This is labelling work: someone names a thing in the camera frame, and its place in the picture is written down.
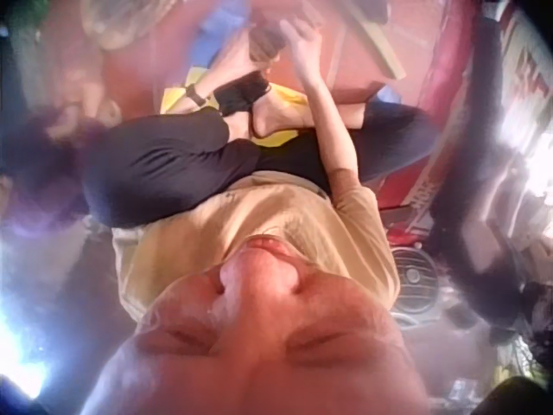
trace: hand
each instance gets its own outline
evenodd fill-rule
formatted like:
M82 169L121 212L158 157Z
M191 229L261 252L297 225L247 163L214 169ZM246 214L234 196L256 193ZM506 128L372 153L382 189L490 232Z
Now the hand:
M254 62L250 57L250 30L241 29L217 55L209 72L220 74L225 83L232 82L248 73L267 68L268 62Z
M303 85L321 81L322 36L319 29L297 17L281 20L280 29L292 49L294 66Z

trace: round fan grille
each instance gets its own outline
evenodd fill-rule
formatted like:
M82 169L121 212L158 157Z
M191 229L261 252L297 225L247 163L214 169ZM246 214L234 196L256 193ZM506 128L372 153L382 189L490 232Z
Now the round fan grille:
M421 314L434 307L440 290L434 261L423 251L409 247L392 249L401 290L394 308L406 314Z

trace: black pants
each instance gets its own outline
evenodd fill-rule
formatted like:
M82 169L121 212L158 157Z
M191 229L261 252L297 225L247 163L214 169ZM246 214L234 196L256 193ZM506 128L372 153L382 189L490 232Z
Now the black pants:
M383 102L369 102L363 127L350 133L362 182L427 156L437 137L420 110ZM314 130L278 148L228 138L213 108L154 115L109 130L84 158L91 213L109 227L136 227L193 209L257 170L300 176L330 193Z

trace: beige t-shirt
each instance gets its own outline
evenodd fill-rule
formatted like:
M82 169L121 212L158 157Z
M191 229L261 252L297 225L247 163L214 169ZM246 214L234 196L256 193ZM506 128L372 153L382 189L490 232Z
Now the beige t-shirt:
M114 230L122 305L140 319L177 278L221 263L257 234L286 239L323 271L358 281L388 309L397 298L397 270L370 189L351 190L333 205L311 182L258 172L192 211Z

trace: wristwatch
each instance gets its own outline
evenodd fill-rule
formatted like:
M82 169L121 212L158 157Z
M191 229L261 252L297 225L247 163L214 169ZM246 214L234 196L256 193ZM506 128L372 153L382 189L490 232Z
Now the wristwatch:
M207 99L202 98L198 93L196 92L196 85L191 84L186 87L186 92L184 94L186 97L190 98L199 108L204 106L207 102Z

